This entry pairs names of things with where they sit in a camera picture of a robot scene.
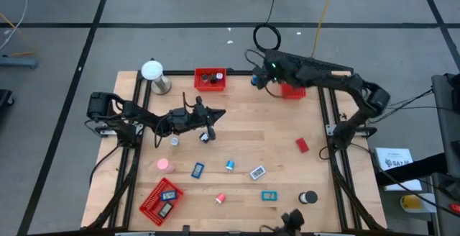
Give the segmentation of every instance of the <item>gray floor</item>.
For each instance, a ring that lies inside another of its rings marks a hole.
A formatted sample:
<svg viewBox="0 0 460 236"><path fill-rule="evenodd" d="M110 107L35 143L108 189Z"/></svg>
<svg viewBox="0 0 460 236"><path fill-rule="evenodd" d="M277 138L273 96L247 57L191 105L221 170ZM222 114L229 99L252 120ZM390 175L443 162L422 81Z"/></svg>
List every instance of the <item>gray floor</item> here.
<svg viewBox="0 0 460 236"><path fill-rule="evenodd" d="M460 22L458 0L435 0L445 22ZM0 0L0 12L17 22L24 0ZM93 21L99 0L29 0L24 22ZM108 0L101 22L262 22L271 0ZM276 0L273 22L317 22L325 0ZM436 23L426 0L332 0L326 22ZM1 68L0 88L16 104L0 132L0 227L17 233L58 120L88 29L24 28L39 68ZM281 28L281 50L310 55L314 28ZM460 30L449 30L460 43ZM261 32L264 46L273 46ZM116 73L137 70L154 57L169 70L204 66L250 69L244 49L254 47L252 28L100 28L83 69L63 135L29 233L78 229L88 194L88 177L100 140L83 126L89 94L112 91ZM15 35L1 54L27 51ZM433 74L458 72L439 29L322 29L316 58L349 65L386 88L393 101L430 88ZM416 105L432 106L431 97ZM417 159L438 153L436 112L405 110L380 122L372 147L410 148ZM387 223L399 232L427 233L426 223L401 212L401 193L382 193Z"/></svg>

